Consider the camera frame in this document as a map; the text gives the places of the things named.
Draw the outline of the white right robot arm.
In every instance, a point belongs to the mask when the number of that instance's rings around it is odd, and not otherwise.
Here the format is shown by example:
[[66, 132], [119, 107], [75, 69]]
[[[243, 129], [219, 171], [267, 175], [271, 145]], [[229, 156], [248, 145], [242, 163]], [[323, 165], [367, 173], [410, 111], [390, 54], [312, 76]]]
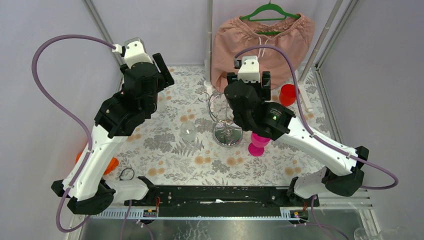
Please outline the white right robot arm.
[[258, 95], [260, 83], [245, 83], [234, 72], [227, 74], [228, 85], [224, 96], [233, 113], [234, 123], [243, 131], [251, 131], [260, 137], [281, 141], [320, 161], [324, 167], [310, 175], [294, 177], [287, 190], [287, 201], [301, 205], [313, 195], [330, 192], [351, 197], [363, 184], [362, 163], [369, 150], [363, 146], [344, 148], [319, 132], [309, 133], [302, 119], [287, 107], [267, 102]]

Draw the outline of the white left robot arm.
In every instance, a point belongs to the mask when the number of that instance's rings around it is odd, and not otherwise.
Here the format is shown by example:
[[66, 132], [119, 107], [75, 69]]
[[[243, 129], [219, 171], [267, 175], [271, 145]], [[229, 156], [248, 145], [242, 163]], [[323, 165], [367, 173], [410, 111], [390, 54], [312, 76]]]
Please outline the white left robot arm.
[[92, 145], [81, 155], [66, 179], [56, 180], [51, 189], [69, 199], [75, 215], [97, 215], [111, 204], [129, 200], [148, 206], [155, 200], [153, 184], [145, 177], [132, 180], [104, 180], [103, 175], [115, 153], [145, 120], [157, 111], [158, 93], [175, 81], [160, 53], [153, 62], [139, 61], [120, 67], [122, 90], [105, 100], [97, 112], [91, 132]]

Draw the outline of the red plastic wine glass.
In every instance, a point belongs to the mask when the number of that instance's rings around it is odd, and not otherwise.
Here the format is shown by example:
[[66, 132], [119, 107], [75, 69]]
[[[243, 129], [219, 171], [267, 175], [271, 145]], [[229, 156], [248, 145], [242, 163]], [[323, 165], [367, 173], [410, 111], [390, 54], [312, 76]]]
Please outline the red plastic wine glass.
[[281, 87], [279, 93], [279, 102], [284, 107], [289, 107], [297, 101], [297, 95], [300, 94], [300, 91], [297, 91], [294, 84], [285, 84]]

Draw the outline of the clear ribbed wine glass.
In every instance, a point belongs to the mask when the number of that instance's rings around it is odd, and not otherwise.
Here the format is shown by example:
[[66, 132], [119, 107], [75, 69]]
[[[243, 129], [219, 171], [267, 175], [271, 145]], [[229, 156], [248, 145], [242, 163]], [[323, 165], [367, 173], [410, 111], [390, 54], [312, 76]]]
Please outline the clear ribbed wine glass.
[[197, 138], [196, 125], [192, 121], [185, 121], [180, 125], [180, 136], [183, 141], [193, 142]]

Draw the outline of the pink plastic wine glass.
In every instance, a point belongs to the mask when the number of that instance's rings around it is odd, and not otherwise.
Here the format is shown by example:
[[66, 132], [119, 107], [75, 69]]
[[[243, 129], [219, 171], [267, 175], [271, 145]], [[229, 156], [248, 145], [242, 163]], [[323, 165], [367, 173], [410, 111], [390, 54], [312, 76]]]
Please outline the pink plastic wine glass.
[[259, 136], [256, 133], [252, 133], [250, 139], [251, 143], [247, 150], [254, 157], [262, 156], [265, 152], [265, 147], [271, 141], [270, 138]]

